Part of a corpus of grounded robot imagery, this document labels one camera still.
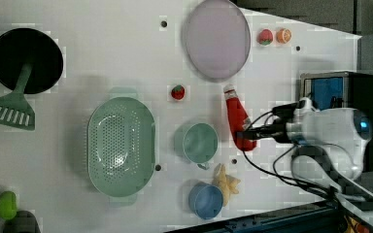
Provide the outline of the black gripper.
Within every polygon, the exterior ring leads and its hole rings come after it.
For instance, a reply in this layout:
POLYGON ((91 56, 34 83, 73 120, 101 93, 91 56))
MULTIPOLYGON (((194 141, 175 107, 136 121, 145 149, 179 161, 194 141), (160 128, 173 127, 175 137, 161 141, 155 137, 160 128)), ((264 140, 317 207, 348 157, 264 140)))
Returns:
POLYGON ((289 144, 287 128, 284 124, 269 124, 260 126, 257 130, 244 130, 235 133, 237 139, 258 140, 260 138, 273 138, 277 143, 289 144))

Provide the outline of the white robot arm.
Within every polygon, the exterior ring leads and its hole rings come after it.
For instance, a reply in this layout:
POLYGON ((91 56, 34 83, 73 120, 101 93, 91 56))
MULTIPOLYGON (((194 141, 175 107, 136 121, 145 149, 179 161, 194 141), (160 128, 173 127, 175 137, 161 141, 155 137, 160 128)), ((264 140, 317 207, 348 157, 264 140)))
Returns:
POLYGON ((373 128, 363 112, 353 108, 317 109, 308 97, 272 109, 270 124, 248 122, 234 133, 240 142, 272 138, 291 144, 289 177, 301 189, 333 201, 373 232, 373 193, 356 183, 363 171, 373 128))

